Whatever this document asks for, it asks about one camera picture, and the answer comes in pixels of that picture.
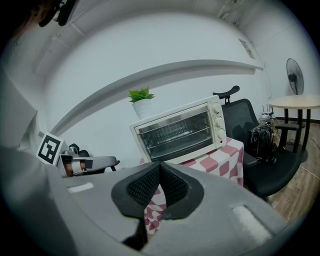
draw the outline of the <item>oven knob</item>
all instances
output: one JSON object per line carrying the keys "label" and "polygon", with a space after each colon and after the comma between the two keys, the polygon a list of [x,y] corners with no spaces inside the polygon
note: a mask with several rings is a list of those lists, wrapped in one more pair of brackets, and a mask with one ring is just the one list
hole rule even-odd
{"label": "oven knob", "polygon": [[212,111],[213,111],[214,113],[219,114],[220,109],[221,109],[221,108],[220,108],[220,104],[218,104],[218,103],[213,103],[211,109],[212,109]]}
{"label": "oven knob", "polygon": [[224,129],[219,129],[216,133],[219,139],[223,139],[226,136],[225,130]]}
{"label": "oven knob", "polygon": [[216,127],[221,127],[224,125],[224,121],[221,116],[218,116],[214,119],[214,124]]}

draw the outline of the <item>white flower pot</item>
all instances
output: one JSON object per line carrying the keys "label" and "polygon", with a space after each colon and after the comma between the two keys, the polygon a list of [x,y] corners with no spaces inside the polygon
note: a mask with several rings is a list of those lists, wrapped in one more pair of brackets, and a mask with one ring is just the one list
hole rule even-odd
{"label": "white flower pot", "polygon": [[150,99],[145,98],[138,100],[132,104],[132,107],[139,119],[146,119],[150,117]]}

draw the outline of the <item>oven door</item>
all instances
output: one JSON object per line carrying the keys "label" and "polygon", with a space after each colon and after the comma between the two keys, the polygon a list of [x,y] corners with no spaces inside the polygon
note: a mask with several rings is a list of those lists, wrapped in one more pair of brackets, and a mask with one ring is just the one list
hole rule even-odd
{"label": "oven door", "polygon": [[[215,147],[207,103],[146,123],[135,130],[150,162],[175,163],[170,160],[181,160],[182,156],[205,147]],[[189,159],[194,157],[197,155],[189,155]]]}

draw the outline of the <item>potted plant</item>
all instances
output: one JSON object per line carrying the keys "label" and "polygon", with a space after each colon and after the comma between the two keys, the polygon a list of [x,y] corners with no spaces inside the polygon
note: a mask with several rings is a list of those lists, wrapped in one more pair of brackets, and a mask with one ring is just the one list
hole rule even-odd
{"label": "potted plant", "polygon": [[150,116],[150,100],[154,94],[149,94],[149,87],[141,90],[129,91],[133,109],[139,119],[145,119]]}

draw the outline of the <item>oven glass window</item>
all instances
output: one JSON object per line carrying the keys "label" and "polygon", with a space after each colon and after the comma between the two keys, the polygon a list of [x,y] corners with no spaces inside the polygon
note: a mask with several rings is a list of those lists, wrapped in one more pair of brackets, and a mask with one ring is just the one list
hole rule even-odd
{"label": "oven glass window", "polygon": [[152,162],[167,161],[213,143],[208,112],[140,134]]}

